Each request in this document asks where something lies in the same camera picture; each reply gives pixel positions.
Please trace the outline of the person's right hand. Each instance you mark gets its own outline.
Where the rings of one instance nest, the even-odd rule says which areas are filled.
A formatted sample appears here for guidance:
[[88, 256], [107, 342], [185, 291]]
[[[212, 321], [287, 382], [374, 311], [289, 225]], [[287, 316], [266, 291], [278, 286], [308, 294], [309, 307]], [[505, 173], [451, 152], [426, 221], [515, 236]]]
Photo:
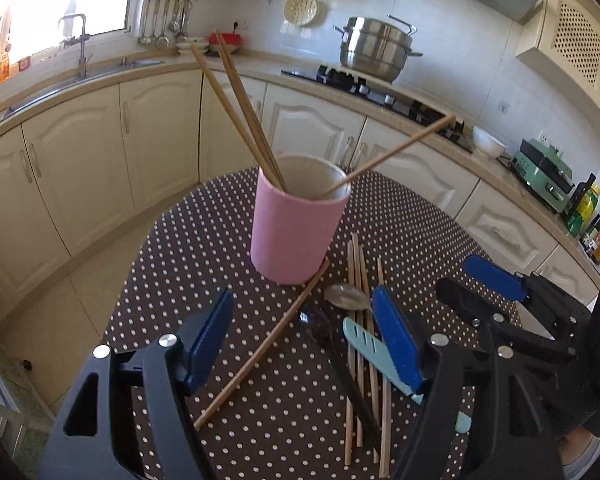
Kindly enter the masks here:
[[596, 448], [597, 438], [583, 427], [578, 427], [570, 434], [565, 434], [557, 440], [558, 451], [562, 464], [567, 466], [576, 462], [589, 448]]

